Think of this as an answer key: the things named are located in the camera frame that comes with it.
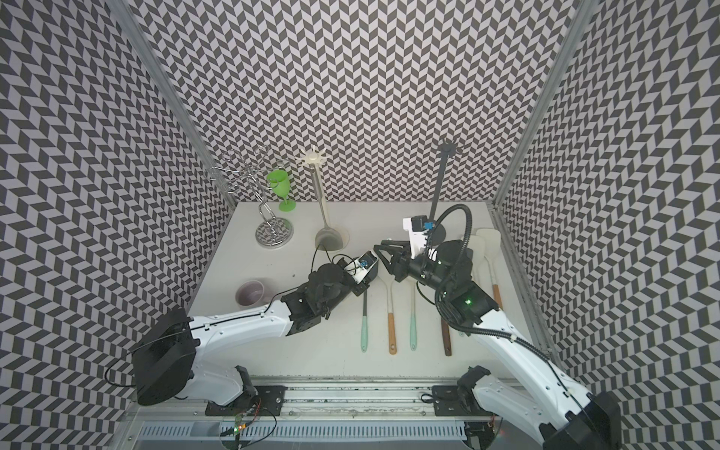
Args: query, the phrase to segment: white table surface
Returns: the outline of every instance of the white table surface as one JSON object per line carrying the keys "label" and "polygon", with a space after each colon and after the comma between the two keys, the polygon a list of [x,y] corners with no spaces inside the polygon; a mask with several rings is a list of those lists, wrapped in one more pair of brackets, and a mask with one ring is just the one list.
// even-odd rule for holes
{"label": "white table surface", "polygon": [[[438,205],[440,215],[454,203]],[[472,211],[473,233],[477,228],[491,228],[492,220],[484,202],[465,202]],[[320,208],[315,202],[298,203],[294,211],[278,212],[288,218],[294,235],[285,246],[268,250],[255,241],[260,223],[257,203],[240,203],[207,270],[190,309],[190,315],[224,314],[239,310],[235,292],[244,282],[257,279],[265,284],[268,298],[273,294],[307,281],[310,261],[315,250],[315,234],[323,226]],[[341,252],[357,257],[371,250],[383,239],[407,240],[402,219],[428,214],[429,203],[419,202],[331,202],[328,209],[333,225],[349,231],[350,241]],[[443,222],[447,239],[461,238],[464,230],[462,211],[452,212]],[[315,268],[328,262],[318,251]],[[382,263],[378,278],[390,283],[392,278]],[[529,339],[530,333],[513,288],[502,254],[495,264],[503,307],[517,329]],[[487,265],[480,269],[480,286],[492,296]],[[315,327],[283,338],[265,339],[237,346],[209,356],[213,361],[235,366],[240,364],[253,376],[268,377],[334,377],[348,378],[457,378],[468,366],[481,365],[500,378],[512,378],[505,367],[474,339],[450,330],[452,356],[445,356],[440,317],[435,307],[416,295],[418,348],[410,350],[410,290],[414,280],[392,282],[395,306],[397,354],[388,351],[387,298],[383,283],[373,281],[368,289],[368,350],[360,350],[362,296],[350,294]],[[432,291],[421,287],[428,295]]]}

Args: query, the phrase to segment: chevron patterned wall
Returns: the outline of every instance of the chevron patterned wall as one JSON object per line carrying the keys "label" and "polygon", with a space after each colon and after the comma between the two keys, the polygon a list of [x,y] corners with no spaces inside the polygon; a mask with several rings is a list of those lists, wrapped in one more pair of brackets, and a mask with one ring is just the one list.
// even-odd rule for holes
{"label": "chevron patterned wall", "polygon": [[632,449],[720,449],[720,1],[601,4],[503,204]]}
{"label": "chevron patterned wall", "polygon": [[229,212],[100,0],[3,0],[0,32],[0,448],[96,449],[130,395],[104,366]]}
{"label": "chevron patterned wall", "polygon": [[464,152],[443,198],[491,198],[578,0],[129,3],[218,161],[268,169],[317,143],[328,198],[350,201],[430,199],[444,138]]}

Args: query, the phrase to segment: round metal base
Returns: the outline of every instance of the round metal base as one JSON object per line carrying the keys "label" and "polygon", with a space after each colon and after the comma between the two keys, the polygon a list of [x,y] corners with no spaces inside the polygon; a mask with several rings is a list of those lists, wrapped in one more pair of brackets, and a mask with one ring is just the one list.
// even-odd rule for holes
{"label": "round metal base", "polygon": [[290,240],[292,232],[292,224],[288,219],[273,217],[258,225],[255,239],[265,248],[278,248]]}

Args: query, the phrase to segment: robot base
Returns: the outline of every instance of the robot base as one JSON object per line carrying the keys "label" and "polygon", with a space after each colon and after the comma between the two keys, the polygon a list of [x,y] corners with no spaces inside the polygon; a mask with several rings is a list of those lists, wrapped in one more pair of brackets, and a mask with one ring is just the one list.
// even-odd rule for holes
{"label": "robot base", "polygon": [[[260,398],[260,408],[266,410],[260,410],[258,415],[270,416],[271,413],[275,417],[280,415],[282,404],[285,401],[285,386],[255,386],[258,390],[258,396]],[[208,402],[205,408],[205,415],[208,417],[229,417],[244,413],[250,407],[255,404],[255,399],[247,398],[244,395],[236,398],[232,403],[227,406],[220,406],[213,402]]]}

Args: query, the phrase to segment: cup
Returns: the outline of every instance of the cup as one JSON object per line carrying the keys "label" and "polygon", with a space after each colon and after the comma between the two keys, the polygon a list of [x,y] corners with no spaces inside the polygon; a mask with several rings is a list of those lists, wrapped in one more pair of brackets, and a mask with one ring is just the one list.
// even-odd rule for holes
{"label": "cup", "polygon": [[250,280],[240,286],[240,289],[235,293],[235,303],[244,310],[261,305],[263,295],[265,295],[265,285],[258,280]]}
{"label": "cup", "polygon": [[287,172],[279,168],[270,172],[266,179],[275,195],[283,199],[279,205],[280,210],[288,212],[295,209],[295,201],[287,198],[290,194],[290,178],[288,178]]}

